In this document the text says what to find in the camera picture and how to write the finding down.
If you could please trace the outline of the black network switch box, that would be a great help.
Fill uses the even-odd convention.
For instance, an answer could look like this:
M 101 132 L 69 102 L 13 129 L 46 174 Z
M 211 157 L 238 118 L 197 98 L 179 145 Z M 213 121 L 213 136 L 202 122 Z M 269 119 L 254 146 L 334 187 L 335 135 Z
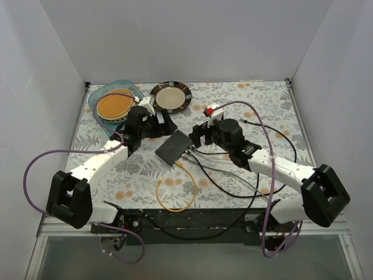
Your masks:
M 172 166 L 191 145 L 192 140 L 177 130 L 155 151 L 155 154 Z

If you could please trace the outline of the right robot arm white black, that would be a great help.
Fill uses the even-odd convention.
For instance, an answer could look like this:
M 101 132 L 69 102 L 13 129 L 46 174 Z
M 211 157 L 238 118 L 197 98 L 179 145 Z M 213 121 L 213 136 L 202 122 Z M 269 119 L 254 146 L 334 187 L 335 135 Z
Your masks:
M 189 137 L 196 148 L 201 146 L 200 139 L 204 138 L 205 144 L 215 144 L 226 151 L 236 166 L 273 177 L 300 194 L 299 198 L 271 202 L 269 210 L 257 220 L 260 228 L 276 232 L 287 222 L 303 220 L 328 228 L 350 202 L 350 196 L 330 166 L 303 166 L 274 157 L 261 146 L 246 140 L 236 120 L 196 125 Z

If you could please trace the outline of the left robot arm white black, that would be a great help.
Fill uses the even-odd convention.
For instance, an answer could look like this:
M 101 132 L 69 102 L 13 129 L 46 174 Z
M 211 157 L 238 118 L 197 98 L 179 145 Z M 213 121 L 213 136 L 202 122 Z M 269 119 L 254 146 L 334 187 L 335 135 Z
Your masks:
M 115 130 L 102 150 L 80 166 L 52 178 L 47 200 L 47 214 L 76 229 L 88 223 L 103 223 L 111 233 L 123 229 L 119 208 L 109 202 L 93 202 L 91 191 L 117 164 L 129 158 L 145 138 L 172 135 L 177 130 L 168 112 L 162 110 L 163 122 L 142 106 L 130 109 L 123 127 Z

